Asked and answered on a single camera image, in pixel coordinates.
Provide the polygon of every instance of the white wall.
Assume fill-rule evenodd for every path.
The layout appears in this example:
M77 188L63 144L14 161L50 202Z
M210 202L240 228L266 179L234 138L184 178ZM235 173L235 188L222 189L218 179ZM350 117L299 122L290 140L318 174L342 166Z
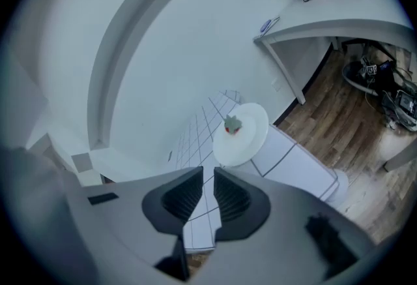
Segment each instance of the white wall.
M30 147L46 133L38 122L42 120L48 101L19 64L10 46L3 43L0 50L0 144L27 147L31 143Z
M123 1L25 0L14 20L14 44L25 52L22 65L48 98L52 114L85 143L94 59Z
M294 81L303 89L313 76L330 46L330 37L284 40L272 44Z
M171 0L142 38L117 98L111 145L157 162L202 98L236 89L274 121L295 98L253 42L291 0ZM278 79L278 93L271 83Z
M46 116L53 126L48 130L63 158L89 151L87 99L93 64L123 1L25 0L12 22L10 45L49 101ZM125 156L133 162L123 173L135 167L146 175L154 172L212 90L237 89L275 120L294 95L252 37L289 2L171 0L140 42L122 82L111 126L114 162L103 152L96 159L121 177ZM278 93L271 86L274 80L281 84Z

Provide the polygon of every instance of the desk leg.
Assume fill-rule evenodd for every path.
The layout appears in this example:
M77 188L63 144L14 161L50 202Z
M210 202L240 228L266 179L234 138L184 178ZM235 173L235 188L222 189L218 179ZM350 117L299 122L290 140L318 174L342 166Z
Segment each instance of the desk leg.
M293 78L293 74L285 68L284 64L282 63L281 59L278 57L277 53L274 51L272 46L264 40L262 41L262 43L265 45L266 49L269 51L271 56L274 58L275 62L278 64L278 66L280 66L280 69L283 72L285 78L287 79L287 81L289 83L289 86L293 90L294 95L297 98L298 102L300 104L304 104L306 102L306 99L304 97L304 94L302 93L302 89L299 88L299 86L297 86L297 84L295 83L295 80Z
M417 157L417 139L404 148L396 156L386 161L384 168L387 172L397 169Z
M330 37L330 40L332 41L332 44L333 44L333 50L339 51L341 48L339 44L339 39L337 37Z

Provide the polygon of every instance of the black panel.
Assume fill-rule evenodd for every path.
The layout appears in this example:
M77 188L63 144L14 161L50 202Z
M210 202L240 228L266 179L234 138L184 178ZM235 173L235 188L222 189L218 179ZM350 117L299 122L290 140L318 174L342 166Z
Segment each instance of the black panel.
M115 193L108 193L108 194L99 194L98 196L89 197L89 201L91 205L96 205L100 203L109 202L110 200L116 199L119 196Z
M330 225L328 217L321 214L317 217L309 217L306 229L329 264L324 279L337 275L357 261L339 238L339 232Z
M159 271L176 279L186 281L190 277L184 243L178 239L171 256L165 257L155 265Z
M142 201L143 214L161 233L182 237L182 228L203 194L203 167L148 192Z
M271 204L268 196L220 167L214 169L214 196L222 219L222 227L216 231L216 241L245 239L269 217Z

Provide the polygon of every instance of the grid tile wall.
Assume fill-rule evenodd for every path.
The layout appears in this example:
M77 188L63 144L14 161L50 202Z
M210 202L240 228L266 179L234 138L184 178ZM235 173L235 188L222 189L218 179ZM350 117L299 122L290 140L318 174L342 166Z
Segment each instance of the grid tile wall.
M220 164L212 152L213 135L225 116L240 105L237 91L223 91L208 97L180 135L178 147L171 153L165 168L170 172L202 166L203 195L184 227L184 246L198 251L214 248L214 234L222 226L214 197L214 167ZM235 167L246 173L302 188L322 200L338 187L334 174L294 140L269 126L265 143L248 162Z

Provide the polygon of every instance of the black baseboard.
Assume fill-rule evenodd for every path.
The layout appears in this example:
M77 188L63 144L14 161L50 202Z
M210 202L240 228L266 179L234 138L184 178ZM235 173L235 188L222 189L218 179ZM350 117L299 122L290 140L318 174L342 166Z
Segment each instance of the black baseboard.
M310 78L310 80L308 80L307 84L302 89L303 94L307 93L308 89L310 89L313 82L317 79L319 73L323 69L326 62L328 61L328 58L330 57L330 54L332 53L333 50L334 50L333 49L333 44L330 44L330 46L327 49L326 54L324 55L323 59L321 59L320 65L316 68L313 76ZM291 111L294 110L294 108L296 107L297 104L298 104L298 100L294 99L292 101L292 103L289 105L289 107L284 111L284 113L282 115L280 115L278 117L278 119L274 122L274 125L278 127L278 125L281 124L284 121L284 119L288 117L288 115L291 113Z

